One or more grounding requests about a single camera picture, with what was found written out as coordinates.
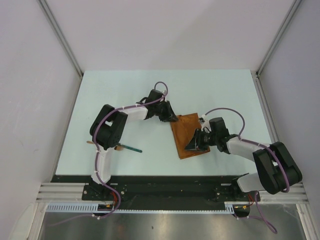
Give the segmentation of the orange cloth napkin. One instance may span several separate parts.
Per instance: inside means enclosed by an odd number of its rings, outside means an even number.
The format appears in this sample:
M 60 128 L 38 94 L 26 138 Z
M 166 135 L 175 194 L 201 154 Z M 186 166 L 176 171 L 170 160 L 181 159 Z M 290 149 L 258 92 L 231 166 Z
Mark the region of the orange cloth napkin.
M 211 150 L 208 147 L 205 151 L 187 151 L 185 147 L 194 136 L 195 130 L 201 127 L 197 113 L 187 115 L 177 115 L 178 121 L 171 122 L 171 130 L 173 133 L 178 157 L 183 160 L 190 157 L 199 156 L 209 153 Z

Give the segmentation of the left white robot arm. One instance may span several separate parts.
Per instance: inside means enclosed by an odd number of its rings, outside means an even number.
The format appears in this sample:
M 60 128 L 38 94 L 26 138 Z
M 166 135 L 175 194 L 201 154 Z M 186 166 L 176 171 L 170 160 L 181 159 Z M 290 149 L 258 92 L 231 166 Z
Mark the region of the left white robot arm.
M 176 122 L 171 104 L 166 100 L 168 92 L 152 89 L 149 95 L 133 105 L 114 108 L 105 104 L 93 124 L 89 133 L 96 146 L 94 171 L 91 178 L 97 184 L 93 194 L 100 200 L 110 196 L 111 188 L 105 184 L 111 179 L 111 160 L 114 147 L 121 141 L 127 123 L 147 120 L 157 116 L 161 122 Z

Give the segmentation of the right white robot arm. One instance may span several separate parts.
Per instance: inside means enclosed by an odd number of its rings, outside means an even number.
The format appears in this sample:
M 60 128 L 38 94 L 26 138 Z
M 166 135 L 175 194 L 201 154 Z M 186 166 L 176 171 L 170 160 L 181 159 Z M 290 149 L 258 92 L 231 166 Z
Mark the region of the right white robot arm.
M 265 190 L 272 195 L 288 192 L 291 186 L 302 181 L 302 172 L 282 142 L 265 145 L 230 134 L 222 117 L 210 120 L 201 117 L 199 122 L 201 127 L 195 130 L 184 148 L 186 151 L 204 152 L 215 146 L 222 153 L 240 156 L 255 164 L 257 173 L 238 177 L 236 185 L 230 188 L 235 200 L 242 201 L 251 191 Z

